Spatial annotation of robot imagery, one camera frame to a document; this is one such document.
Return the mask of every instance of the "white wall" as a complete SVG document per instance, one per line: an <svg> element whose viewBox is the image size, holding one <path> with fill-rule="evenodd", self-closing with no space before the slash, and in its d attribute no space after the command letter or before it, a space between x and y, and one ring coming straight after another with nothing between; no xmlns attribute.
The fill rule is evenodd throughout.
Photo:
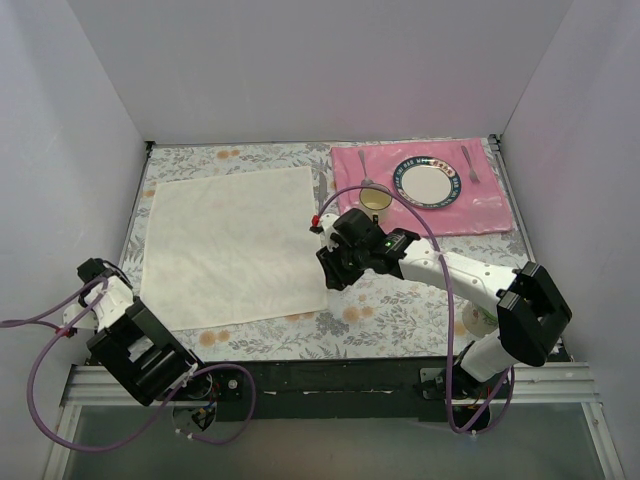
<svg viewBox="0 0 640 480"><path fill-rule="evenodd" d="M502 132L571 0L69 0L160 143Z"/></svg>
<svg viewBox="0 0 640 480"><path fill-rule="evenodd" d="M89 256L118 259L144 143L64 0L0 2L0 318L24 318L79 288ZM51 331L0 331L0 476L34 479L51 442L33 426L26 377ZM55 426L71 360L64 341L38 377Z"/></svg>
<svg viewBox="0 0 640 480"><path fill-rule="evenodd" d="M539 261L574 312L628 478L640 478L640 3L575 0L505 132Z"/></svg>

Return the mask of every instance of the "cup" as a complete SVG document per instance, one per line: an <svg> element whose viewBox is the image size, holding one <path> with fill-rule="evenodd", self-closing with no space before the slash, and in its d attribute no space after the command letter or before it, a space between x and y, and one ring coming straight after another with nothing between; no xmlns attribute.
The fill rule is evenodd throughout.
<svg viewBox="0 0 640 480"><path fill-rule="evenodd" d="M375 216L378 217L378 223L384 222L389 215L389 207L393 198L389 195L389 189L384 185L373 183L371 187L377 187L383 189L373 190L371 188L363 188L360 190L360 210L367 214L367 216L375 221Z"/></svg>

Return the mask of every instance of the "plate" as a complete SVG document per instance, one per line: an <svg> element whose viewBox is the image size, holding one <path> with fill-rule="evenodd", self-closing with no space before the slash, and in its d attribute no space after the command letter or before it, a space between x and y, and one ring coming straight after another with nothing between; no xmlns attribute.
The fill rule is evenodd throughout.
<svg viewBox="0 0 640 480"><path fill-rule="evenodd" d="M411 157L393 172L396 191L411 205L443 208L460 195L462 183L455 169L433 157Z"/></svg>

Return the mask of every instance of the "floral tablecloth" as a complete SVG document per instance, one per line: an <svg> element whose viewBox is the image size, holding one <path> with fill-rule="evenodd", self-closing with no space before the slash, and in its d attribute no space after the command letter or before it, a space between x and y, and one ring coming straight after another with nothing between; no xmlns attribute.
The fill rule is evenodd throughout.
<svg viewBox="0 0 640 480"><path fill-rule="evenodd" d="M309 165L319 202L335 191L330 149L357 143L249 144L202 147L156 147L149 158L140 201L128 239L123 270L136 293L142 279L142 257L158 183L212 175ZM487 158L504 189L488 143ZM337 213L336 205L329 211ZM444 237L444 250L506 266L527 261L521 232ZM456 297L456 318L466 301ZM444 355L446 294L434 287L367 272L343 292L329 292L329 310L273 318L220 328L174 332L185 347L204 361L292 360ZM456 321L455 349L471 339Z"/></svg>

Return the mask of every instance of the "pink placemat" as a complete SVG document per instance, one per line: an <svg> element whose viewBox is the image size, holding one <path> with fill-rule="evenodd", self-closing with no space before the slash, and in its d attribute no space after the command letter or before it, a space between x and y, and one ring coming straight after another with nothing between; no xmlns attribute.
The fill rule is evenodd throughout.
<svg viewBox="0 0 640 480"><path fill-rule="evenodd" d="M469 179L469 166L460 148L469 150L473 168L480 183ZM513 228L513 217L498 185L479 138L451 141L390 143L362 147L334 147L333 174L338 189L359 185L364 178L358 150L364 150L367 172L371 179L395 192L393 172L398 164L411 157L439 158L456 169L462 182L460 196L449 206L426 210L416 208L436 235L475 235L506 232ZM358 206L359 191L351 191L338 198L340 213ZM422 227L416 218L399 202L393 201L391 211L381 224L386 231L401 227L421 235Z"/></svg>

